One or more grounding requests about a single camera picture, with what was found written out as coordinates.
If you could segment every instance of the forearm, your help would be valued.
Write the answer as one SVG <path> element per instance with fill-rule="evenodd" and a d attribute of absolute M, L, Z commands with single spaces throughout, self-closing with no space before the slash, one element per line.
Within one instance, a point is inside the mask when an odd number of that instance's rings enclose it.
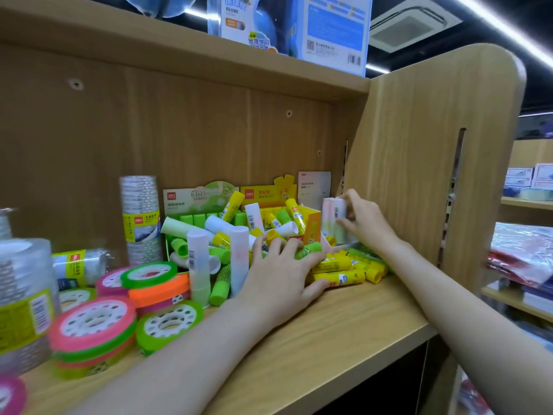
<path fill-rule="evenodd" d="M 553 408 L 553 356 L 404 242 L 381 251 L 498 414 Z"/>
<path fill-rule="evenodd" d="M 200 414 L 267 329 L 255 312 L 229 300 L 70 413 Z"/>

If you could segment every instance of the ceiling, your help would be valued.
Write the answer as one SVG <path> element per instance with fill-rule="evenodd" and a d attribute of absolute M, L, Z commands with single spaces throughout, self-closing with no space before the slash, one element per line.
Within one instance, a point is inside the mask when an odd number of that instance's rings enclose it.
<path fill-rule="evenodd" d="M 126 10 L 136 12 L 125 0 L 97 0 Z M 372 18 L 386 13 L 405 0 L 373 0 Z M 489 27 L 456 0 L 433 0 L 448 12 L 462 20 L 462 23 L 438 34 L 418 41 L 389 54 L 369 46 L 367 62 L 385 69 L 400 69 L 407 65 L 443 54 L 461 46 L 489 42 L 513 51 L 522 59 L 527 69 L 527 89 L 522 104 L 523 113 L 553 111 L 553 69 L 531 57 L 519 45 L 510 41 L 494 28 Z M 529 37 L 553 52 L 553 0 L 481 0 L 503 19 L 517 26 Z M 196 0 L 192 6 L 206 11 L 207 0 Z M 205 20 L 183 14 L 165 19 L 179 25 L 207 32 Z M 367 70 L 367 77 L 379 73 Z"/>

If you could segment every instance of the barcode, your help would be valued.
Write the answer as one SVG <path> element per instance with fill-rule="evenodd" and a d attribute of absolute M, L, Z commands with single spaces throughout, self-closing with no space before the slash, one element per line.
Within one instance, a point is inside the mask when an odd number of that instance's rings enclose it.
<path fill-rule="evenodd" d="M 190 271 L 196 271 L 196 253 L 194 251 L 188 251 L 188 268 Z"/>
<path fill-rule="evenodd" d="M 253 230 L 255 228 L 255 219 L 252 215 L 248 215 L 248 224 L 250 230 Z"/>
<path fill-rule="evenodd" d="M 34 300 L 31 300 L 31 311 L 35 324 L 37 335 L 50 328 L 50 312 L 48 311 L 48 297 L 43 294 Z"/>
<path fill-rule="evenodd" d="M 347 63 L 348 64 L 355 64 L 357 66 L 361 65 L 361 57 L 358 55 L 349 54 L 347 56 Z"/>

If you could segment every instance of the wooden shelf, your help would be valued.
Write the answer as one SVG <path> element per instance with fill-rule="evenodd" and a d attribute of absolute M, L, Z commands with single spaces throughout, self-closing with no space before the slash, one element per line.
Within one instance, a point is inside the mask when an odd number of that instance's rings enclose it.
<path fill-rule="evenodd" d="M 90 0 L 0 0 L 0 40 L 321 101 L 366 95 L 370 80 Z"/>
<path fill-rule="evenodd" d="M 537 208 L 541 210 L 553 210 L 553 201 L 528 201 L 520 198 L 501 198 L 503 205 L 512 205 L 515 207 Z"/>
<path fill-rule="evenodd" d="M 508 287 L 501 290 L 498 289 L 498 281 L 491 283 L 488 286 L 482 287 L 480 292 L 486 297 L 493 298 L 494 300 L 501 301 L 511 307 L 515 307 L 523 312 L 532 314 L 543 320 L 553 323 L 553 314 L 544 312 L 541 309 L 530 306 L 523 302 L 523 291 L 518 287 Z"/>
<path fill-rule="evenodd" d="M 313 413 L 435 332 L 397 277 L 328 291 L 250 352 L 206 414 Z M 138 352 L 113 368 L 74 381 L 45 363 L 23 375 L 25 415 L 59 414 L 140 363 Z"/>

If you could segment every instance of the hand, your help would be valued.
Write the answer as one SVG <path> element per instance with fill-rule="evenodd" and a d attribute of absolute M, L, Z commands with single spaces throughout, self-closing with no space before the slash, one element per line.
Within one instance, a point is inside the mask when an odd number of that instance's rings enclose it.
<path fill-rule="evenodd" d="M 313 266 L 326 258 L 324 253 L 310 253 L 297 261 L 294 255 L 298 249 L 303 249 L 303 243 L 292 238 L 280 252 L 283 240 L 276 238 L 263 258 L 261 245 L 266 238 L 259 236 L 253 244 L 252 267 L 234 300 L 253 309 L 270 330 L 306 308 L 329 282 L 320 279 L 305 288 L 305 277 Z"/>
<path fill-rule="evenodd" d="M 376 203 L 361 199 L 354 189 L 349 189 L 342 198 L 347 202 L 348 219 L 339 218 L 338 223 L 360 242 L 382 254 L 399 241 Z"/>

